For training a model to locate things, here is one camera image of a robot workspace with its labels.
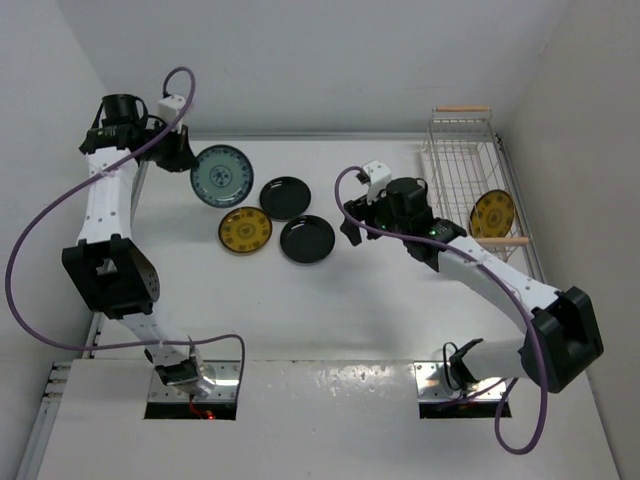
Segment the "blue floral green plate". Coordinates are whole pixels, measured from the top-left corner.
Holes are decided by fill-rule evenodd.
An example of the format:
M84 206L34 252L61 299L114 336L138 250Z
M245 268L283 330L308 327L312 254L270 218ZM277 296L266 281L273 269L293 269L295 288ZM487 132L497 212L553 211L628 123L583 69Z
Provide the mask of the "blue floral green plate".
M230 145L213 145L196 157L190 171L195 195L206 205L227 209L241 204L254 184L254 169L249 158Z

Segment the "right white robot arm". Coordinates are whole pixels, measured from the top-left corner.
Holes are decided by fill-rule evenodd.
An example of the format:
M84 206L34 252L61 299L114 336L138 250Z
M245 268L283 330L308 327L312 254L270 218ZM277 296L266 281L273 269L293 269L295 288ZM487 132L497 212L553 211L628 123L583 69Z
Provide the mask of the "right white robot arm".
M464 228L434 215L427 186L417 178L375 177L353 168L363 196L338 207L341 232L354 246L364 239L400 240L407 253L435 273L478 294L514 322L521 335L507 341L476 338L450 358L453 389L488 377L527 378L559 393L604 352L591 298L577 287L562 291L500 260Z

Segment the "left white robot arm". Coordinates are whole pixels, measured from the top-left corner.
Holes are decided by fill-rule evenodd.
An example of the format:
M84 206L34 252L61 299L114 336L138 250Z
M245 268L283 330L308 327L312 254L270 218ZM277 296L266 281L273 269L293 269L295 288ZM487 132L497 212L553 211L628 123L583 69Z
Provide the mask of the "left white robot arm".
M213 391L215 376L191 338L154 314L159 275L131 230L134 197L147 164L171 173L196 165L179 118L185 110L179 95L164 94L156 116L133 95L103 98L80 146L95 181L77 242L63 250L62 264L89 309L126 327L143 343L161 382L194 400Z

